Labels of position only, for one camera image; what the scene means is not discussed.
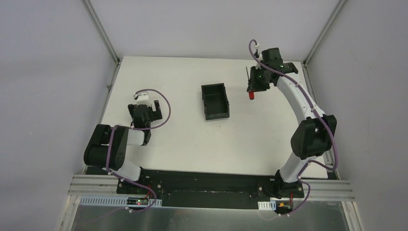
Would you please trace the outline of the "red handled screwdriver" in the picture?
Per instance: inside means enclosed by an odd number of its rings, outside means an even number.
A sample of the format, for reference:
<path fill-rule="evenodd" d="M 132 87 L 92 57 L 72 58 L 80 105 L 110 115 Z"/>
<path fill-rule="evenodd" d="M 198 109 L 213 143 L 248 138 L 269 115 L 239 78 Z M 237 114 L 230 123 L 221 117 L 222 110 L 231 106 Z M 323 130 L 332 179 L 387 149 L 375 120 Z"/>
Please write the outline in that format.
<path fill-rule="evenodd" d="M 252 67 L 246 67 L 246 73 L 247 73 L 247 80 L 248 80 L 248 86 L 247 86 L 247 92 L 250 100 L 255 99 L 255 88 L 254 88 L 254 69 L 255 66 Z"/>

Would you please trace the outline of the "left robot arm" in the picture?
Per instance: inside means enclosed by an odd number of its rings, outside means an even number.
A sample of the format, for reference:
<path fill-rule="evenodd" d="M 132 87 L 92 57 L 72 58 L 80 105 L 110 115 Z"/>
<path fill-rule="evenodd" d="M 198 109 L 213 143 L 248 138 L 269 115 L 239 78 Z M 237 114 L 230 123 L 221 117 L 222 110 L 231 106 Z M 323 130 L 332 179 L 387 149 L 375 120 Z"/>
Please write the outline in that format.
<path fill-rule="evenodd" d="M 129 104 L 128 110 L 136 129 L 98 124 L 84 152 L 87 166 L 110 170 L 131 181 L 138 181 L 142 167 L 131 162 L 131 146 L 146 146 L 151 138 L 151 123 L 163 118 L 160 103 Z"/>

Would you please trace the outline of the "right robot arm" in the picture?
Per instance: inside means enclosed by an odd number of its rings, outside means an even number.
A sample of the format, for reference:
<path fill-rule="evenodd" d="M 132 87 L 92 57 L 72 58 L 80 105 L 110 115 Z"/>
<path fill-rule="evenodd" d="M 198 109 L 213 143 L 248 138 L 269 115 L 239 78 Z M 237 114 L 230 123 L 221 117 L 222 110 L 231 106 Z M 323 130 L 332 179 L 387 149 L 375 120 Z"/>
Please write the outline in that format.
<path fill-rule="evenodd" d="M 300 178 L 307 166 L 318 164 L 317 158 L 334 147 L 333 138 L 337 120 L 327 115 L 312 100 L 300 81 L 290 74 L 298 74 L 293 63 L 285 63 L 278 48 L 259 52 L 250 50 L 256 65 L 248 74 L 247 92 L 250 100 L 255 93 L 267 91 L 271 86 L 279 89 L 293 110 L 298 127 L 291 137 L 292 153 L 275 174 L 273 182 L 263 186 L 269 197 L 289 197 L 302 190 Z"/>

